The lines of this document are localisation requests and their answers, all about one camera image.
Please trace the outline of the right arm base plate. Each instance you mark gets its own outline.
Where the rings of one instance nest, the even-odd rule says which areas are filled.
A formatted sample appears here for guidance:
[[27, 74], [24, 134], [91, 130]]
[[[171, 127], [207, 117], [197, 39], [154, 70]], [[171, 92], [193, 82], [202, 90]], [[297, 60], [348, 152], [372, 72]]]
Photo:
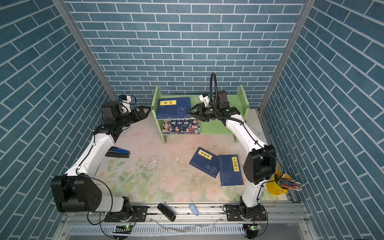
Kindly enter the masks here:
[[227, 221], [229, 222], [267, 220], [267, 212], [261, 204], [252, 208], [248, 208], [244, 204], [223, 205], [222, 210], [226, 214]]

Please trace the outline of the illustrated cartoon cover book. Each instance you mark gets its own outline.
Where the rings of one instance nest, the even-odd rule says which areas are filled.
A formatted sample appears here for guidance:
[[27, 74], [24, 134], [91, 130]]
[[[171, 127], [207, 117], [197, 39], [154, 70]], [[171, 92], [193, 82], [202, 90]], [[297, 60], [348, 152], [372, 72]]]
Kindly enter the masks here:
[[200, 121], [196, 119], [165, 120], [162, 126], [163, 135], [199, 135]]

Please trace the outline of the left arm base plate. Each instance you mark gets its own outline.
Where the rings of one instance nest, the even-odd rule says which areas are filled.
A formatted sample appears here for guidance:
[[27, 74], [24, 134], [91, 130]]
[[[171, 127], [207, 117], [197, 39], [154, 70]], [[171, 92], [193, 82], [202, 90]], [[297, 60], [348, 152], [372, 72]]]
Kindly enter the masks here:
[[148, 206], [132, 206], [128, 212], [112, 212], [106, 215], [106, 223], [145, 222]]

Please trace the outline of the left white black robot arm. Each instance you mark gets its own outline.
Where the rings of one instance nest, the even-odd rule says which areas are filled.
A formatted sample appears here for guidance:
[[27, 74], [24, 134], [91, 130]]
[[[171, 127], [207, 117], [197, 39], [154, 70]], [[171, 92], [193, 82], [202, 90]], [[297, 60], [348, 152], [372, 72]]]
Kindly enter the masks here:
[[114, 197], [111, 192], [104, 194], [95, 176], [123, 129], [146, 119], [151, 108], [139, 106], [131, 110], [127, 103], [107, 102], [101, 110], [102, 123], [94, 130], [90, 144], [64, 175], [53, 178], [51, 189], [60, 213], [119, 213], [126, 220], [133, 212], [129, 199]]

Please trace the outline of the blue book yellow label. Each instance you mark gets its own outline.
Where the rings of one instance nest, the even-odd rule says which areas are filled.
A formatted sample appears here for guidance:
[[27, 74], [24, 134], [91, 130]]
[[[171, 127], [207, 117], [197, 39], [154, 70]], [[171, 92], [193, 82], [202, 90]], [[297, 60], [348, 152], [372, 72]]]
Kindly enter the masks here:
[[188, 110], [191, 108], [189, 97], [160, 99], [156, 112], [158, 120], [191, 119]]

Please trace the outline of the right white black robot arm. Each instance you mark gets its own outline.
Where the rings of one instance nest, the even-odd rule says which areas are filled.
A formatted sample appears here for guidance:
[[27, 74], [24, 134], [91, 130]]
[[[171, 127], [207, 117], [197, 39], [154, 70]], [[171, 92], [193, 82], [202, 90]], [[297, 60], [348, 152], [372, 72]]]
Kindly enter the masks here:
[[191, 117], [201, 121], [219, 120], [244, 147], [247, 155], [243, 172], [247, 178], [241, 205], [251, 209], [260, 204], [259, 194], [264, 184], [276, 172], [276, 149], [265, 145], [246, 124], [236, 107], [231, 107], [225, 91], [199, 95], [200, 103], [188, 110]]

